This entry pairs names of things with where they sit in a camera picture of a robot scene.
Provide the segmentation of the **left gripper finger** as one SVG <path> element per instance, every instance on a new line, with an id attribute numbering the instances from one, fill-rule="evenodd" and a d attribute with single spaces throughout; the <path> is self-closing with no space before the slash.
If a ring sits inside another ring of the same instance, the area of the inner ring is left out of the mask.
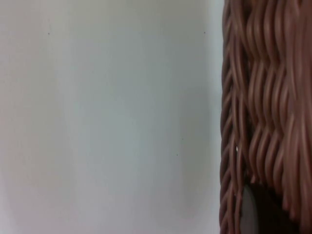
<path id="1" fill-rule="evenodd" d="M 242 234 L 298 234 L 299 228 L 281 208 L 281 199 L 259 184 L 244 187 L 241 217 Z"/>

